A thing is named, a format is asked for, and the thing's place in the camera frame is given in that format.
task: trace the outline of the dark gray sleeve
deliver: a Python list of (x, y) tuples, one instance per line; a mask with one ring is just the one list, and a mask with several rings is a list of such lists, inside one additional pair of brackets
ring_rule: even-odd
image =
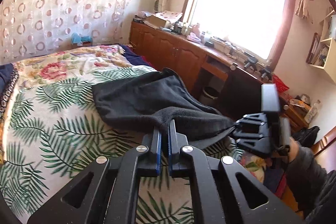
[(309, 148), (300, 147), (286, 173), (287, 184), (293, 192), (298, 208), (307, 216), (316, 206), (315, 201), (325, 185), (327, 172), (316, 162)]

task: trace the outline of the cabinet door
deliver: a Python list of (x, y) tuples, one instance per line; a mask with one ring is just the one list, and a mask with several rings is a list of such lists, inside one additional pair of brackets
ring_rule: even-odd
[(175, 68), (175, 50), (176, 50), (176, 38), (172, 35), (160, 32), (159, 33), (159, 45), (157, 49), (158, 65), (157, 69), (162, 70), (163, 68), (170, 68), (174, 70)]
[(206, 54), (197, 46), (188, 42), (177, 49), (175, 71), (182, 78), (189, 92), (192, 91)]
[(136, 23), (136, 22), (132, 22), (131, 25), (131, 33), (130, 33), (130, 44), (133, 46), (134, 48), (134, 52), (136, 54), (138, 54), (138, 51), (141, 51), (140, 47), (141, 47), (141, 42), (142, 42), (142, 24), (140, 23)]
[(158, 40), (157, 31), (151, 27), (144, 26), (142, 45), (138, 54), (144, 56), (155, 69), (158, 67)]

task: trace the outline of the window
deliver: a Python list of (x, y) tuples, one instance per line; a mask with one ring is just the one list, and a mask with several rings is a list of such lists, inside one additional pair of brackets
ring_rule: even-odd
[(202, 31), (229, 40), (260, 61), (277, 63), (294, 5), (295, 0), (188, 0), (184, 21), (200, 23)]

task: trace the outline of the bed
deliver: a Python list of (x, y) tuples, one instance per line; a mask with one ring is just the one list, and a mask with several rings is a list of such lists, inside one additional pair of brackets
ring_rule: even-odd
[[(155, 71), (132, 65), (127, 52), (118, 45), (82, 47), (14, 64), (0, 126), (0, 191), (22, 223), (98, 156), (118, 157), (141, 143), (142, 133), (119, 132), (101, 120), (91, 91)], [(230, 138), (204, 152), (236, 160), (243, 154)], [(159, 177), (141, 179), (136, 222), (193, 223), (188, 178), (169, 177), (167, 159), (161, 164)], [(263, 164), (244, 158), (254, 175)]]

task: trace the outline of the silver screw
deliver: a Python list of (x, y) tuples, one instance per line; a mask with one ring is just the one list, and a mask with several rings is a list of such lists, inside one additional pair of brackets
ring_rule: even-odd
[(104, 156), (100, 156), (100, 157), (98, 157), (98, 158), (96, 159), (96, 162), (97, 162), (98, 164), (104, 164), (104, 163), (107, 162), (107, 158), (104, 157)]
[(136, 148), (136, 150), (137, 150), (138, 152), (145, 152), (145, 151), (147, 151), (147, 147), (144, 146), (144, 145), (139, 145), (139, 146)]
[(186, 146), (182, 147), (182, 151), (186, 152), (186, 153), (190, 153), (193, 150), (194, 150), (193, 147), (190, 146), (190, 145), (186, 145)]
[(233, 158), (230, 156), (224, 156), (222, 158), (222, 162), (225, 164), (233, 164)]

